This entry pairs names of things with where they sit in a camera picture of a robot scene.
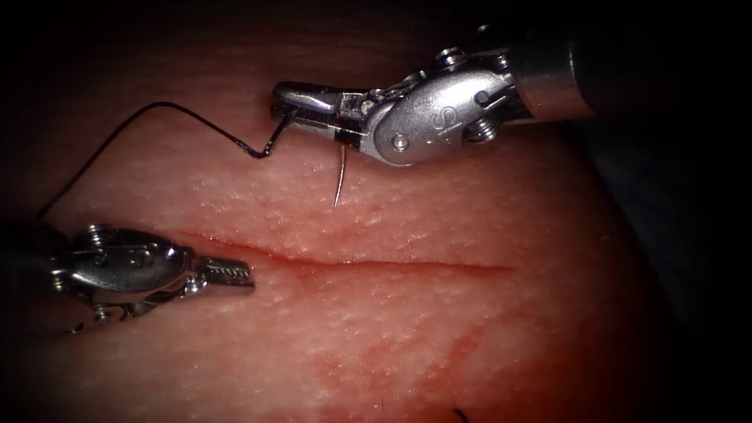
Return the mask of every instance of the screw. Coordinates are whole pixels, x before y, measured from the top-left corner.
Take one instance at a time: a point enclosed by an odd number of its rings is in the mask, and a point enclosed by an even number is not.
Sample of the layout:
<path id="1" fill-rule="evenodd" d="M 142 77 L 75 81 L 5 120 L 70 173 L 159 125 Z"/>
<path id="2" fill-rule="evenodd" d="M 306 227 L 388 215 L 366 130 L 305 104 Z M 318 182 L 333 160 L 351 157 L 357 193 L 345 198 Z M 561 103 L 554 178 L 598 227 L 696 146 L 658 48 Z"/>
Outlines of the screw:
<path id="1" fill-rule="evenodd" d="M 96 324 L 105 324 L 110 319 L 110 314 L 103 309 L 96 310 L 96 314 L 94 315 L 94 323 Z"/>
<path id="2" fill-rule="evenodd" d="M 488 99 L 489 99 L 488 92 L 478 91 L 478 93 L 475 94 L 475 102 L 480 105 L 484 105 L 488 103 Z"/>
<path id="3" fill-rule="evenodd" d="M 407 140 L 407 137 L 404 135 L 397 135 L 394 138 L 392 138 L 392 147 L 394 147 L 394 149 L 397 151 L 405 151 L 407 150 L 409 145 L 410 145 L 410 142 Z"/>
<path id="4" fill-rule="evenodd" d="M 206 287 L 207 281 L 203 277 L 188 276 L 186 278 L 186 286 L 184 295 L 193 295 L 199 293 Z"/>
<path id="5" fill-rule="evenodd" d="M 451 66 L 465 57 L 465 54 L 458 47 L 452 47 L 450 49 L 442 50 L 436 55 L 436 61 L 441 63 L 444 67 Z"/>
<path id="6" fill-rule="evenodd" d="M 362 115 L 368 114 L 368 112 L 371 110 L 371 108 L 375 105 L 374 102 L 370 100 L 366 100 L 360 104 L 360 113 Z"/>

